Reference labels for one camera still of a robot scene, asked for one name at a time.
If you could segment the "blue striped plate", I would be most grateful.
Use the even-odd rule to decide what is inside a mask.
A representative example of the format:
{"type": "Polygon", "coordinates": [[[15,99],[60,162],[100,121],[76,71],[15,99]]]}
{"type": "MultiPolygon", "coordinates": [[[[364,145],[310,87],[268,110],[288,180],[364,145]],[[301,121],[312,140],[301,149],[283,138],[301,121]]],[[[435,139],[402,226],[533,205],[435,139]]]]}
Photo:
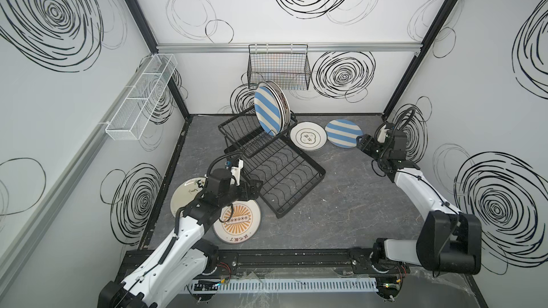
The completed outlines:
{"type": "Polygon", "coordinates": [[[282,130],[281,110],[278,101],[266,86],[260,86],[256,89],[254,108],[263,130],[268,135],[278,135],[282,130]]]}
{"type": "Polygon", "coordinates": [[[340,148],[355,148],[357,138],[363,135],[362,130],[352,121],[336,119],[325,126],[328,140],[340,148]]]}

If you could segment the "white plate red characters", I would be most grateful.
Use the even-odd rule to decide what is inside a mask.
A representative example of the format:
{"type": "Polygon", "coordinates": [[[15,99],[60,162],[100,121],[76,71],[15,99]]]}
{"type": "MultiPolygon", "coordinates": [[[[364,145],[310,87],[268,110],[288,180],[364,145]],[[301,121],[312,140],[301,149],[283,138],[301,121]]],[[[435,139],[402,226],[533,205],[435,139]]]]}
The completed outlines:
{"type": "Polygon", "coordinates": [[[291,122],[291,109],[288,103],[287,98],[285,97],[284,92],[279,87],[279,85],[273,81],[268,81],[269,86],[276,92],[278,98],[281,100],[281,105],[284,112],[284,127],[287,128],[291,122]]]}

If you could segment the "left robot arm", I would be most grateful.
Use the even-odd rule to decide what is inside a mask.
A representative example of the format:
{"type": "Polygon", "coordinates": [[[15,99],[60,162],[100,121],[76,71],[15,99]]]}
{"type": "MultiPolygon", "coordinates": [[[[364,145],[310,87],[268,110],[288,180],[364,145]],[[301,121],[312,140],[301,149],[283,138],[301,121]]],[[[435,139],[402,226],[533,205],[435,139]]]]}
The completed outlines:
{"type": "Polygon", "coordinates": [[[238,151],[215,159],[195,198],[175,214],[172,233],[121,282],[111,281],[98,296],[98,307],[166,307],[191,281],[214,272],[218,247],[204,240],[236,201],[258,198],[262,181],[242,175],[238,151]]]}

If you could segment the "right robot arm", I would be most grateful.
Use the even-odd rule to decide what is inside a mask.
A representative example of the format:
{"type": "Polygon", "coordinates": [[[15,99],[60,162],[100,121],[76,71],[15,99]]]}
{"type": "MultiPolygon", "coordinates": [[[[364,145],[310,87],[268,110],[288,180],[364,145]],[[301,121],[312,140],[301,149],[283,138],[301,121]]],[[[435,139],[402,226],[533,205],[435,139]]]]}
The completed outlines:
{"type": "Polygon", "coordinates": [[[371,264],[381,273],[388,271],[388,263],[397,262],[421,266],[435,275],[476,275],[482,265],[480,220],[445,199],[420,167],[407,158],[408,137],[403,129],[416,112],[412,106],[394,123],[381,125],[375,135],[356,139],[358,149],[408,196],[424,219],[416,240],[377,239],[370,254],[371,264]]]}

